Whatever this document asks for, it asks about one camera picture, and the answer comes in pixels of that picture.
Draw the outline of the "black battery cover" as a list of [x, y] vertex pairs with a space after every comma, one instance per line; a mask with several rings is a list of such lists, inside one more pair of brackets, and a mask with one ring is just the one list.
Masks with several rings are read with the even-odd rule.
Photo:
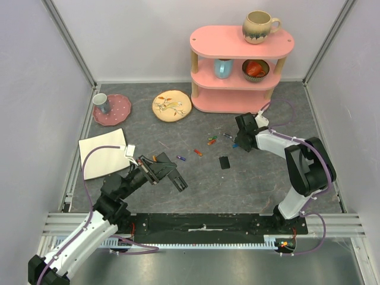
[[229, 158], [227, 156], [219, 157], [220, 167], [221, 169], [229, 169], [230, 168], [230, 162]]

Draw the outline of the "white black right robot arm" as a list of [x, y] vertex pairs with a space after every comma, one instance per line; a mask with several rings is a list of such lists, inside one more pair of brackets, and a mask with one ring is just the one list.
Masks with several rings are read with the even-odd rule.
[[305, 205], [336, 180], [335, 168], [322, 141], [317, 137], [302, 139], [259, 126], [258, 115], [246, 113], [235, 117], [238, 132], [235, 143], [247, 152], [268, 151], [286, 161], [291, 188], [274, 209], [273, 229], [287, 233], [293, 219], [303, 214]]

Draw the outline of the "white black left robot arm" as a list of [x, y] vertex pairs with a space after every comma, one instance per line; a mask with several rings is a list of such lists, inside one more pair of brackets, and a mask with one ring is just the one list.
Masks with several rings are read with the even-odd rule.
[[114, 233], [125, 233], [130, 227], [128, 204], [124, 201], [149, 182], [169, 179], [182, 191], [187, 184], [177, 171], [176, 163], [165, 153], [157, 161], [140, 156], [126, 176], [112, 173], [104, 177], [101, 194], [84, 221], [44, 257], [35, 255], [27, 267], [30, 284], [69, 284], [90, 255]]

